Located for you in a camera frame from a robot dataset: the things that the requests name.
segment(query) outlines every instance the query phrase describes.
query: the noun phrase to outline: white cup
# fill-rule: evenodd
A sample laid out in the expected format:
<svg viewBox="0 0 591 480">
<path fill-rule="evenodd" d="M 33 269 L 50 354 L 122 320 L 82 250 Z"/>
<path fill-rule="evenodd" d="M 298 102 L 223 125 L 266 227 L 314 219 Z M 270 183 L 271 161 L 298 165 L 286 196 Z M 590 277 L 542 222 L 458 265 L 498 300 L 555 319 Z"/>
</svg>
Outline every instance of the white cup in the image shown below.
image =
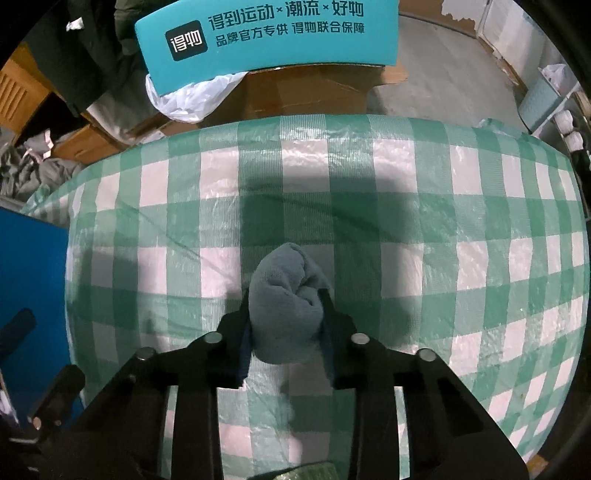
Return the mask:
<svg viewBox="0 0 591 480">
<path fill-rule="evenodd" d="M 554 116 L 554 122 L 556 123 L 560 133 L 563 135 L 568 135 L 574 130 L 574 119 L 573 114 L 570 113 L 570 110 L 562 110 L 561 112 L 558 112 Z"/>
<path fill-rule="evenodd" d="M 569 152 L 576 152 L 584 149 L 583 135 L 580 132 L 572 132 L 570 135 L 564 137 L 566 148 Z"/>
</svg>

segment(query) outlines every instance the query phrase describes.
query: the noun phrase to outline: folded towel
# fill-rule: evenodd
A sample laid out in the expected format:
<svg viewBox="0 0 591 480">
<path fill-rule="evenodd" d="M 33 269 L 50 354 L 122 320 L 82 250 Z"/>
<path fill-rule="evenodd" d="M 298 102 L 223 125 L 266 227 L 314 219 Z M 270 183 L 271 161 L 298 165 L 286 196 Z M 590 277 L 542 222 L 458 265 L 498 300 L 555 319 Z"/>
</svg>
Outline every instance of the folded towel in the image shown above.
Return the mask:
<svg viewBox="0 0 591 480">
<path fill-rule="evenodd" d="M 261 260 L 248 294 L 254 351 L 260 360 L 286 364 L 310 357 L 323 317 L 320 288 L 329 288 L 328 280 L 298 245 L 281 245 Z"/>
</svg>

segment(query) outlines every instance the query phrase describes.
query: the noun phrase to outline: blue panel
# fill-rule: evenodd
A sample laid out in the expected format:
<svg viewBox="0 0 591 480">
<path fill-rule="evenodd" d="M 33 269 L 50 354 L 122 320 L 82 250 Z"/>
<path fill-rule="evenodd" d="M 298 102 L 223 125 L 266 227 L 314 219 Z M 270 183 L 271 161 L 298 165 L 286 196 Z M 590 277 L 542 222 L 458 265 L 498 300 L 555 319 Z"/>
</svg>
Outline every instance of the blue panel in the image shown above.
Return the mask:
<svg viewBox="0 0 591 480">
<path fill-rule="evenodd" d="M 398 0 L 178 0 L 135 29 L 163 95 L 217 75 L 282 65 L 395 65 Z"/>
<path fill-rule="evenodd" d="M 21 424 L 70 363 L 64 286 L 68 231 L 0 208 L 0 326 L 29 308 L 37 326 L 0 368 Z M 73 416 L 82 410 L 76 400 Z"/>
</svg>

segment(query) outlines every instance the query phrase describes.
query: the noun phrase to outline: plastic wrapping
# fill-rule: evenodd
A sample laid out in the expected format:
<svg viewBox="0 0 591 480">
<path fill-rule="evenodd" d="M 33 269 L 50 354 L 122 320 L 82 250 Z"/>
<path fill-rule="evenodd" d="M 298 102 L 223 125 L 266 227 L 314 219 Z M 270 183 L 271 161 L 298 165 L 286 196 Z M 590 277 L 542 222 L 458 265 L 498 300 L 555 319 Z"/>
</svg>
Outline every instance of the plastic wrapping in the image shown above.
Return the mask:
<svg viewBox="0 0 591 480">
<path fill-rule="evenodd" d="M 577 364 L 587 234 L 569 159 L 483 126 L 379 115 L 240 122 L 143 145 L 141 165 L 128 150 L 26 206 L 71 219 L 67 318 L 73 360 L 93 373 L 85 399 L 136 348 L 175 349 L 215 329 L 259 262 L 294 242 L 358 331 L 436 351 L 529 458 Z M 218 391 L 226 477 L 330 461 L 346 478 L 354 410 L 319 353 L 288 365 L 254 357 L 241 389 Z"/>
<path fill-rule="evenodd" d="M 146 91 L 152 105 L 172 120 L 196 124 L 212 113 L 248 72 L 220 75 L 213 80 L 191 83 L 175 92 L 158 95 L 150 75 Z"/>
<path fill-rule="evenodd" d="M 566 78 L 566 65 L 564 63 L 548 65 L 542 69 L 542 75 L 557 92 L 561 92 L 563 90 L 564 79 Z"/>
<path fill-rule="evenodd" d="M 121 143 L 135 145 L 141 138 L 130 132 L 139 124 L 157 114 L 145 91 L 145 73 L 134 71 L 117 90 L 107 90 L 86 110 Z"/>
<path fill-rule="evenodd" d="M 66 25 L 66 31 L 69 32 L 70 30 L 83 30 L 84 29 L 84 20 L 82 17 L 76 18 L 72 22 L 68 22 Z"/>
</svg>

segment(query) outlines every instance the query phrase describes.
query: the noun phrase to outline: white wall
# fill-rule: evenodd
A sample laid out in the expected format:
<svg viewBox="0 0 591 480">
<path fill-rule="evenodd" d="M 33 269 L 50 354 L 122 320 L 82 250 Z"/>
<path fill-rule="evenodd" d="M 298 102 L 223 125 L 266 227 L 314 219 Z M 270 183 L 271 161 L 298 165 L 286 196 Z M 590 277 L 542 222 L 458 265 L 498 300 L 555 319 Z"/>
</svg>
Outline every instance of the white wall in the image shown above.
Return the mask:
<svg viewBox="0 0 591 480">
<path fill-rule="evenodd" d="M 538 76 L 544 47 L 546 53 L 548 48 L 552 48 L 550 41 L 534 21 L 514 0 L 492 0 L 481 31 L 484 39 L 530 87 Z"/>
</svg>

